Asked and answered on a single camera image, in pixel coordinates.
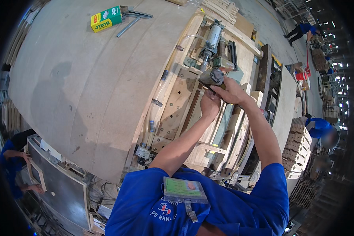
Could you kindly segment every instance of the person in blue shirt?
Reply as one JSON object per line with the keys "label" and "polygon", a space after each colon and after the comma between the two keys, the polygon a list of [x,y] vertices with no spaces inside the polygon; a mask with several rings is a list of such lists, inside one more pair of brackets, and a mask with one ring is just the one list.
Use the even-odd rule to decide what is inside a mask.
{"label": "person in blue shirt", "polygon": [[288,35],[284,35],[284,37],[288,40],[288,43],[290,44],[290,46],[293,46],[293,41],[300,39],[303,34],[307,34],[307,40],[305,41],[305,43],[307,44],[307,41],[311,40],[313,35],[320,35],[320,31],[318,29],[316,29],[315,26],[312,26],[308,23],[300,23],[299,25],[297,25],[297,27],[295,29],[293,29],[293,31],[291,31],[290,33],[288,33]]}
{"label": "person in blue shirt", "polygon": [[40,185],[23,185],[17,186],[15,182],[16,172],[21,171],[22,168],[31,159],[29,154],[20,151],[27,143],[26,137],[35,134],[33,129],[13,135],[13,137],[5,142],[0,153],[0,165],[8,180],[10,191],[15,199],[22,198],[23,192],[27,190],[34,190],[43,194],[44,191]]}
{"label": "person in blue shirt", "polygon": [[322,118],[312,118],[311,115],[293,118],[293,123],[305,125],[312,138],[321,139],[326,148],[333,148],[340,140],[340,132]]}
{"label": "person in blue shirt", "polygon": [[[211,86],[216,95],[205,91],[200,102],[201,118],[166,145],[148,169],[126,174],[105,227],[107,236],[282,235],[288,223],[289,201],[278,140],[254,99],[234,79],[224,77],[224,83],[226,90]],[[262,165],[250,194],[223,187],[195,170],[181,167],[217,116],[220,96],[241,105],[249,119]],[[197,222],[187,215],[184,202],[164,200],[164,177],[201,183],[208,204],[191,204]]]}

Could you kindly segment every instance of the concrete floor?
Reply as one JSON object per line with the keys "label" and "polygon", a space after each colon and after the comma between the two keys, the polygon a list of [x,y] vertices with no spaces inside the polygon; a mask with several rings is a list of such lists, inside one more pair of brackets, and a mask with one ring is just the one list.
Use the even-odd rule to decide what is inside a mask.
{"label": "concrete floor", "polygon": [[[293,19],[284,20],[265,0],[233,0],[233,2],[240,8],[239,13],[247,21],[254,24],[254,29],[260,33],[259,40],[262,44],[270,45],[272,54],[274,54],[280,63],[286,65],[297,62],[307,63],[307,47],[305,44],[307,36],[304,35],[299,40],[293,42],[293,47],[283,37],[283,35],[288,34],[288,32],[295,28],[296,21]],[[306,91],[308,113],[323,118],[324,112],[318,86],[318,79],[321,77],[319,72],[314,68],[310,51],[308,51],[308,61],[311,69],[311,89]],[[301,109],[296,109],[294,117],[300,116],[300,114]],[[287,181],[289,195],[293,191],[297,181],[298,179]]]}

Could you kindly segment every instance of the blue shirt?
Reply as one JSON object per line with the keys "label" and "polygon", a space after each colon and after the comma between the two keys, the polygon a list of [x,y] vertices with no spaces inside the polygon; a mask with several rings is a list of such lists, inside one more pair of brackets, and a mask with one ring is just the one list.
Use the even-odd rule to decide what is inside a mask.
{"label": "blue shirt", "polygon": [[13,197],[18,199],[23,196],[21,189],[15,182],[16,172],[22,170],[21,157],[13,157],[6,160],[3,155],[6,150],[16,150],[12,141],[8,140],[4,144],[4,147],[0,153],[0,164],[9,182],[10,191],[12,192]]}
{"label": "blue shirt", "polygon": [[303,34],[306,34],[308,31],[311,31],[312,35],[316,35],[316,28],[308,23],[301,23],[300,29],[302,30]]}
{"label": "blue shirt", "polygon": [[315,127],[308,130],[312,138],[321,139],[322,136],[330,133],[333,128],[328,121],[321,118],[307,119],[305,125],[307,126],[311,121],[315,121]]}
{"label": "blue shirt", "polygon": [[288,223],[289,201],[283,166],[266,166],[253,191],[246,193],[218,185],[199,172],[180,168],[173,178],[199,181],[209,204],[192,204],[198,222],[186,214],[184,203],[163,200],[160,168],[128,173],[105,227],[110,235],[196,235],[202,222],[228,236],[282,235]]}

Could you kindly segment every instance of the black pants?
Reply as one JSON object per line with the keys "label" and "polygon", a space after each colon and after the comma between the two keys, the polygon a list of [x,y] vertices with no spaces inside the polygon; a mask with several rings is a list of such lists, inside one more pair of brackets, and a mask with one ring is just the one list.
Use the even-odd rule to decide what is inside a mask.
{"label": "black pants", "polygon": [[291,42],[293,42],[297,39],[300,39],[303,36],[303,32],[302,32],[302,29],[300,28],[300,25],[297,25],[297,27],[293,31],[288,33],[288,35],[286,35],[286,37],[290,38],[294,34],[296,34],[296,35],[290,39]]}
{"label": "black pants", "polygon": [[16,148],[16,151],[21,150],[27,143],[26,137],[34,135],[36,132],[33,129],[26,130],[24,132],[13,135],[10,139]]}

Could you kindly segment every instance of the workbench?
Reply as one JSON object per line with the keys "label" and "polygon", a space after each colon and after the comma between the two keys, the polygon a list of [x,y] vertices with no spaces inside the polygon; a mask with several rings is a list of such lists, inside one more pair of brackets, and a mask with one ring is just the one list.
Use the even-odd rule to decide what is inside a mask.
{"label": "workbench", "polygon": [[[153,18],[141,19],[119,38],[115,35],[132,19],[98,33],[92,31],[89,25],[92,14],[123,4],[135,6],[134,10],[150,13]],[[152,97],[170,60],[175,63],[167,78],[164,106],[155,120],[157,135],[162,137],[161,128],[168,123],[165,118],[173,115],[168,112],[175,112],[172,110],[178,107],[170,110],[169,100],[181,91],[175,89],[176,82],[181,82],[181,73],[195,78],[191,81],[194,84],[184,87],[190,94],[184,97],[183,119],[169,122],[177,124],[174,138],[199,119],[199,100],[204,91],[197,82],[199,72],[182,65],[186,56],[194,56],[194,48],[199,45],[193,37],[183,43],[181,39],[198,31],[204,33],[201,29],[204,15],[208,23],[215,18],[222,20],[223,36],[236,42],[242,72],[238,81],[248,93],[251,91],[248,83],[253,60],[255,56],[262,58],[262,52],[232,24],[207,9],[203,14],[200,8],[192,2],[177,6],[164,0],[53,0],[38,13],[19,50],[10,71],[9,96],[24,120],[66,160],[99,178],[120,183],[124,173],[139,169],[134,151]],[[184,51],[175,50],[179,43]],[[262,99],[260,93],[254,97]],[[223,137],[228,140],[226,148],[213,145],[224,111],[223,105],[216,123],[189,157],[190,163],[204,167],[209,164],[208,154],[225,150],[227,155],[222,155],[215,165],[220,170],[225,165],[233,166],[240,158],[235,153],[231,156],[229,149],[235,145],[240,151],[247,142],[249,129],[243,122],[246,115],[241,109],[231,110],[236,116],[228,121],[233,130],[227,138]],[[237,131],[244,136],[241,142],[234,140]]]}

